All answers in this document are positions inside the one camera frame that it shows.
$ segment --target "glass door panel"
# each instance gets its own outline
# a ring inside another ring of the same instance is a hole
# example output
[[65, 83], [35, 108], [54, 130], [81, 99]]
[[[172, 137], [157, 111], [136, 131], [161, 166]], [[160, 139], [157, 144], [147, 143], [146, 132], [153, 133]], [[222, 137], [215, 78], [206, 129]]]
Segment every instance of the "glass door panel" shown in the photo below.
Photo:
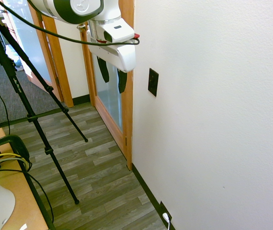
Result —
[[94, 65], [94, 75], [96, 81], [97, 96], [100, 98], [104, 107], [115, 121], [119, 129], [123, 132], [122, 122], [122, 99], [118, 91], [118, 74], [117, 68], [107, 63], [110, 80], [105, 83], [102, 78], [102, 73], [99, 69], [97, 56], [92, 55]]
[[[17, 14], [22, 16], [24, 19], [31, 23], [34, 23], [31, 17], [27, 0], [4, 0], [3, 2], [11, 9], [13, 9]], [[10, 21], [9, 23], [12, 24], [14, 31], [16, 32], [16, 37], [19, 45], [27, 54], [30, 61], [33, 63], [33, 65], [39, 71], [42, 77], [48, 82], [51, 82], [42, 48], [35, 29], [26, 25], [18, 18], [12, 16], [9, 12], [8, 16], [8, 20]], [[29, 67], [24, 66], [24, 69], [28, 75], [31, 75]]]

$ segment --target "wood-look flooring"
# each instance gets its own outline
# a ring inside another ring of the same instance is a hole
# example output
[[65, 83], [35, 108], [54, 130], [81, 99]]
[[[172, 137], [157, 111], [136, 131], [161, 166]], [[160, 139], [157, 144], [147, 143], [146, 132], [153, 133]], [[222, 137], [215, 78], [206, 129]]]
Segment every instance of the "wood-look flooring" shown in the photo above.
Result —
[[[57, 230], [165, 230], [113, 137], [90, 103], [75, 106], [69, 114], [84, 135], [85, 142], [63, 113], [39, 118], [77, 198], [66, 188], [33, 123], [11, 126], [27, 146], [33, 175], [45, 189], [53, 207]], [[37, 191], [48, 212], [42, 191]]]

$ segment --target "baseboard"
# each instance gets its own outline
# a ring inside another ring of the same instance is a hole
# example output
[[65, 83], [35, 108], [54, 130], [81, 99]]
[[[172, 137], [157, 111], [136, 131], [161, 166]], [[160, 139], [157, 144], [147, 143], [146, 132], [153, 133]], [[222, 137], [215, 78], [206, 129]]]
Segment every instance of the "baseboard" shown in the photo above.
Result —
[[[157, 201], [157, 199], [155, 198], [155, 196], [153, 195], [153, 193], [151, 192], [151, 190], [147, 186], [146, 182], [144, 181], [143, 177], [141, 176], [141, 174], [139, 173], [139, 171], [137, 170], [137, 168], [135, 167], [135, 165], [133, 163], [132, 163], [132, 171], [135, 174], [137, 180], [140, 182], [140, 184], [141, 184], [142, 188], [144, 189], [146, 195], [148, 196], [149, 200], [151, 201], [152, 205], [154, 206], [155, 210], [157, 211], [157, 213], [159, 214], [161, 220], [163, 221], [164, 225], [167, 228], [168, 223], [162, 217], [162, 214], [164, 213], [164, 211], [162, 211], [159, 202]], [[176, 229], [173, 227], [173, 225], [171, 225], [170, 230], [176, 230]]]
[[90, 102], [90, 95], [89, 94], [81, 96], [81, 97], [73, 98], [74, 105], [83, 104], [83, 103], [87, 103], [87, 102]]

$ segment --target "tripod leg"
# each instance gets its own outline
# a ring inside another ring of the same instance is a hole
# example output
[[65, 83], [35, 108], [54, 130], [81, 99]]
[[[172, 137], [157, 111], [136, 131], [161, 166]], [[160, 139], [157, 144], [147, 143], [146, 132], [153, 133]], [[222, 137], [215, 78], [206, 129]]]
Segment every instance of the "tripod leg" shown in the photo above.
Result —
[[16, 73], [15, 73], [15, 68], [13, 67], [13, 63], [12, 61], [8, 58], [8, 56], [6, 55], [5, 51], [4, 51], [4, 48], [0, 42], [0, 64], [4, 67], [8, 77], [9, 77], [9, 80], [13, 86], [13, 88], [15, 89], [15, 92], [18, 93], [23, 105], [25, 106], [25, 109], [27, 110], [28, 112], [28, 115], [27, 115], [27, 118], [28, 118], [28, 121], [29, 122], [33, 122], [35, 127], [36, 127], [36, 130], [38, 131], [44, 145], [45, 145], [45, 153], [48, 155], [50, 154], [51, 158], [53, 159], [58, 171], [60, 172], [61, 176], [62, 176], [62, 179], [63, 181], [65, 182], [71, 196], [73, 197], [74, 201], [75, 201], [75, 204], [78, 204], [79, 203], [79, 200], [76, 198], [75, 194], [74, 194], [74, 191], [72, 190], [64, 172], [62, 171], [62, 168], [61, 166], [59, 165], [56, 157], [55, 157], [55, 154], [54, 154], [54, 151], [53, 149], [51, 148], [51, 146], [49, 145], [48, 143], [48, 140], [37, 120], [37, 116], [36, 114], [34, 113], [17, 77], [16, 77]]
[[66, 117], [70, 120], [70, 122], [73, 124], [73, 126], [76, 128], [76, 130], [80, 133], [82, 138], [85, 140], [85, 142], [88, 142], [87, 138], [84, 136], [82, 131], [79, 129], [79, 127], [76, 125], [76, 123], [73, 121], [71, 116], [68, 114], [68, 109], [64, 108], [64, 106], [61, 104], [61, 102], [58, 100], [58, 98], [54, 95], [53, 88], [44, 81], [40, 73], [37, 71], [37, 69], [34, 67], [34, 65], [29, 60], [28, 56], [25, 54], [23, 49], [19, 46], [19, 44], [16, 42], [16, 40], [12, 37], [10, 34], [10, 31], [7, 27], [0, 24], [0, 32], [2, 35], [7, 39], [7, 41], [11, 44], [13, 49], [16, 51], [16, 53], [24, 60], [24, 62], [29, 66], [31, 71], [34, 73], [34, 75], [37, 77], [37, 79], [40, 81], [40, 83], [43, 85], [45, 90], [50, 94], [50, 96], [54, 99], [54, 101], [58, 104], [62, 112], [66, 115]]

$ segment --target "black light switch plate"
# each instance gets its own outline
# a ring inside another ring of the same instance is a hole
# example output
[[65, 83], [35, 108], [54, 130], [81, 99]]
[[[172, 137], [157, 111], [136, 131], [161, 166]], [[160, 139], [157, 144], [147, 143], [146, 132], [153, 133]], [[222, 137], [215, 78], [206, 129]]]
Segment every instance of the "black light switch plate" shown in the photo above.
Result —
[[157, 88], [158, 88], [158, 79], [159, 74], [154, 71], [152, 68], [149, 69], [149, 81], [148, 81], [148, 90], [157, 96]]

